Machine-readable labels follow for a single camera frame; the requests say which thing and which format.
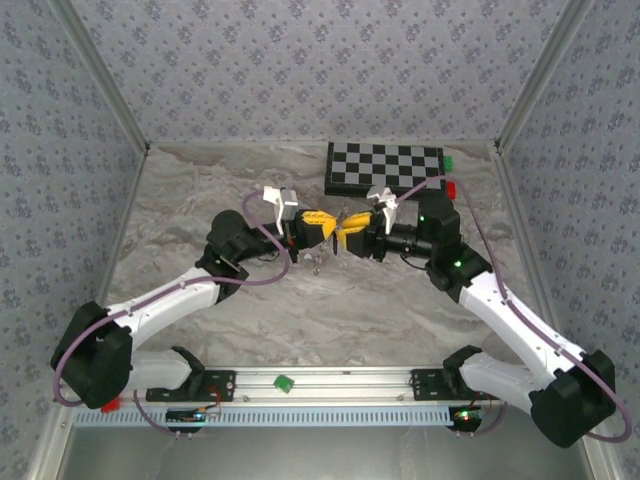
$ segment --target checkerboard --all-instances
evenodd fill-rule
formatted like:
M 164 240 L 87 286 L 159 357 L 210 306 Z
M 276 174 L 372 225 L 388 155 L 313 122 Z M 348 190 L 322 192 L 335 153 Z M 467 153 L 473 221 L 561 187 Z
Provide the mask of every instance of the checkerboard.
M 365 197 L 372 185 L 402 195 L 427 177 L 444 174 L 442 148 L 329 142 L 325 195 Z M 444 180 L 426 189 L 445 192 Z M 420 192 L 412 198 L 419 199 Z

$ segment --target marble surface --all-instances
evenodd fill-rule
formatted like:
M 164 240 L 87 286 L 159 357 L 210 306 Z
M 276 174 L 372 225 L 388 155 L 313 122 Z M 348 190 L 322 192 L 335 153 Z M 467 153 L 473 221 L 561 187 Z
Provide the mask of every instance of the marble surface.
M 530 300 L 493 165 L 485 147 L 446 148 L 454 173 L 468 186 L 483 227 L 512 290 Z M 109 303 L 140 295 L 191 267 L 213 217 L 240 210 L 263 185 L 297 191 L 309 207 L 338 215 L 366 210 L 364 201 L 323 195 L 326 145 L 180 146 L 154 148 L 110 288 Z M 272 207 L 251 205 L 265 222 Z M 463 235 L 485 252 L 462 200 Z M 417 205 L 402 205 L 398 221 L 415 222 Z M 246 262 L 252 279 L 282 266 Z M 166 328 L 142 348 L 188 348 L 207 365 L 438 365 L 467 344 L 506 361 L 511 350 L 477 317 L 437 291 L 426 275 L 390 255 L 382 264 L 330 245 L 309 251 L 280 282 L 243 287 L 215 307 Z

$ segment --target green cube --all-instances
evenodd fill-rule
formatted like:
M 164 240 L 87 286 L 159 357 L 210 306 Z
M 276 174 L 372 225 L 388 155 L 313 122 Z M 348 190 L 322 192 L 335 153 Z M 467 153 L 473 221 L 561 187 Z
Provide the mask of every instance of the green cube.
M 444 157 L 444 171 L 447 173 L 453 172 L 453 158 L 449 155 Z
M 295 382 L 286 375 L 278 375 L 278 378 L 273 382 L 273 385 L 284 393 L 289 393 L 293 388 L 294 383 Z

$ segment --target patterned wallpaper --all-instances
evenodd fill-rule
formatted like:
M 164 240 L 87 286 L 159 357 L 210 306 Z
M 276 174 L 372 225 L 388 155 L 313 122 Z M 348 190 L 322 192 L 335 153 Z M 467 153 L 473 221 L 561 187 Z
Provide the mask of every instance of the patterned wallpaper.
M 616 364 L 640 478 L 640 4 L 598 0 L 508 154 L 566 333 Z
M 0 478 L 24 475 L 52 348 L 99 287 L 138 165 L 46 0 L 0 2 Z
M 74 0 L 152 141 L 493 139 L 565 0 Z

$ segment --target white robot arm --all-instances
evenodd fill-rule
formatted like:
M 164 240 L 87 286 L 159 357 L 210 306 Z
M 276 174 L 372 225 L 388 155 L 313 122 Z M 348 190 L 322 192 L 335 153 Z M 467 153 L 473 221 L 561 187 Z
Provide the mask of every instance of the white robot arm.
M 613 414 L 611 399 L 568 357 L 579 359 L 614 390 L 611 360 L 600 351 L 587 354 L 506 289 L 508 305 L 492 266 L 462 242 L 460 218 L 449 199 L 436 194 L 424 197 L 413 226 L 395 224 L 397 203 L 388 189 L 376 189 L 370 196 L 378 200 L 374 210 L 347 218 L 337 230 L 343 247 L 378 261 L 388 252 L 427 260 L 424 270 L 433 285 L 485 321 L 523 361 L 522 366 L 509 365 L 477 347 L 462 348 L 443 362 L 453 399 L 484 392 L 505 400 L 529 413 L 547 438 L 563 447 Z M 264 199 L 274 203 L 277 218 L 266 228 L 286 245 L 293 261 L 299 250 L 321 243 L 335 230 L 336 219 L 324 212 L 294 212 L 297 200 L 290 192 L 265 188 Z M 102 407 L 123 390 L 199 388 L 198 375 L 204 367 L 184 349 L 137 352 L 137 348 L 176 320 L 235 293 L 248 277 L 239 262 L 275 250 L 273 243 L 230 210 L 215 217 L 207 242 L 195 268 L 172 282 L 107 309 L 94 302 L 78 309 L 51 366 L 89 408 Z M 222 279 L 234 279 L 234 283 L 218 281 Z M 529 326 L 514 308 L 526 316 Z M 96 329 L 60 365 L 81 334 L 114 312 L 118 315 L 113 321 Z M 553 339 L 555 346 L 543 341 L 541 334 Z
M 426 260 L 421 269 L 431 283 L 486 322 L 523 362 L 509 365 L 467 346 L 443 362 L 454 393 L 484 392 L 505 400 L 530 414 L 560 446 L 573 444 L 613 414 L 612 399 L 584 371 L 615 391 L 611 360 L 601 351 L 587 354 L 500 285 L 492 265 L 462 241 L 451 200 L 425 193 L 414 226 L 393 223 L 398 202 L 388 188 L 372 188 L 369 196 L 378 200 L 374 209 L 347 218 L 338 230 L 343 247 L 378 261 L 388 252 Z

